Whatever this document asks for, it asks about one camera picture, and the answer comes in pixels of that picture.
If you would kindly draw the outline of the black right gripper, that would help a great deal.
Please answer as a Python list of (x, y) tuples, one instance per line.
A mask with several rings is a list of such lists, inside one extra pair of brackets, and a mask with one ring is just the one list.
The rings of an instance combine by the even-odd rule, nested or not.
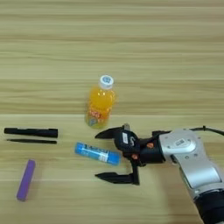
[[(97, 139), (113, 139), (116, 133), (122, 127), (106, 129), (98, 133), (95, 138)], [(107, 181), (112, 184), (132, 184), (139, 186), (138, 166), (146, 166), (147, 164), (162, 164), (165, 161), (165, 156), (162, 152), (159, 137), (167, 134), (167, 131), (156, 130), (151, 133), (150, 138), (140, 138), (140, 150), (131, 155), (131, 159), (136, 164), (131, 164), (132, 173), (130, 174), (117, 174), (116, 172), (103, 172), (96, 174), (98, 179)]]

